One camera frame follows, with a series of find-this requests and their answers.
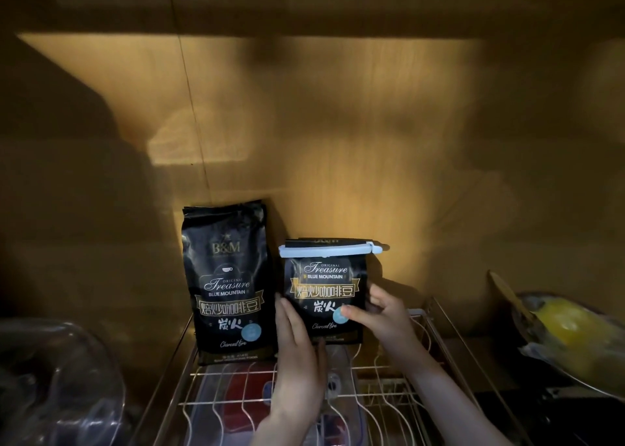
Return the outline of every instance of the wire rack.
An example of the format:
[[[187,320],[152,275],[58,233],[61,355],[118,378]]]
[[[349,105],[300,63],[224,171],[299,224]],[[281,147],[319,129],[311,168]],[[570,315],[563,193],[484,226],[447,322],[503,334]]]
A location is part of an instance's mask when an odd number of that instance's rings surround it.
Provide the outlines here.
[[[477,405],[426,312],[408,311],[424,346]],[[304,446],[442,443],[410,383],[388,364],[381,348],[372,351],[371,347],[367,344],[327,347],[326,397]],[[193,348],[153,446],[248,444],[260,421],[269,414],[275,378],[275,363],[200,367],[197,349]]]

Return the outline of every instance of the metal dish rack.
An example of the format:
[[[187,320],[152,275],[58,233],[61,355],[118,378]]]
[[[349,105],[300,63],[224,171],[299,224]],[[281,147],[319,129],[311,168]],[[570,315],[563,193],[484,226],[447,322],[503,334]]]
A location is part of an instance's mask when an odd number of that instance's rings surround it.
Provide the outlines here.
[[[446,348],[432,318],[423,309],[410,309],[408,312],[424,346],[479,408],[479,403]],[[189,333],[192,332],[190,325],[191,320],[187,324],[173,358],[180,351],[183,340],[186,339],[187,343],[189,338],[191,341],[193,340],[192,336],[189,336]],[[388,364],[379,347],[371,352],[371,343],[368,344],[367,341],[363,345],[339,347],[345,349],[347,353],[346,371],[349,379],[345,383],[348,385],[344,384],[343,391],[336,390],[336,385],[333,385],[332,381],[333,369],[331,364],[322,416],[311,429],[312,433],[309,432],[304,442],[305,445],[432,446],[443,444],[440,434],[438,434],[418,395],[407,379]],[[173,359],[167,370],[170,370],[172,363],[174,363]],[[156,419],[151,421],[150,416],[154,417],[154,411],[158,410],[155,405],[158,402],[159,391],[163,390],[165,384],[164,377],[160,379],[147,406],[146,413],[137,426],[132,442],[133,446],[194,446],[197,444],[198,435],[202,435],[200,436],[201,443],[207,446],[226,446],[229,443],[224,442],[224,437],[228,437],[228,432],[224,430],[224,411],[226,408],[232,410],[232,406],[229,407],[228,405],[235,405],[239,413],[239,423],[241,420],[240,412],[247,417],[245,422],[249,421],[249,423],[247,423],[245,430],[251,437],[259,422],[258,419],[254,418],[253,411],[258,409],[258,406],[255,407],[254,405],[269,405],[271,400],[270,395],[246,395],[246,389],[248,389],[248,385],[254,383],[255,375],[264,375],[266,378],[271,376],[270,385],[273,386],[276,366],[274,363],[270,363],[269,367],[267,365],[267,363],[239,363],[199,367],[197,366],[197,349],[193,345],[182,368],[182,374],[180,374],[168,404],[164,408],[164,414],[161,416],[157,412]],[[242,376],[239,379],[245,379],[244,381],[238,380],[244,385],[243,394],[240,398],[228,399],[223,395],[222,386],[230,384],[235,376]],[[212,398],[206,398],[203,387],[206,381],[212,382],[213,388],[216,385],[215,394],[211,394]],[[359,437],[348,427],[350,422],[354,422],[354,414],[348,417],[345,410],[339,406],[339,404],[343,404],[341,402],[345,401],[357,405],[355,407],[355,410],[358,411],[357,420],[360,421],[363,432]],[[194,419],[198,408],[204,409],[202,422]],[[206,416],[207,411],[212,419]],[[341,421],[338,423],[339,425],[342,423],[344,428],[338,436],[328,437],[327,429],[324,430],[324,411],[334,415],[334,418],[340,418]],[[206,425],[210,421],[213,421],[214,425],[210,428],[211,438],[203,436],[202,432],[194,428],[194,423]],[[147,426],[150,422],[152,423],[151,428]],[[146,434],[147,430],[157,430],[157,425],[158,432],[155,437]]]

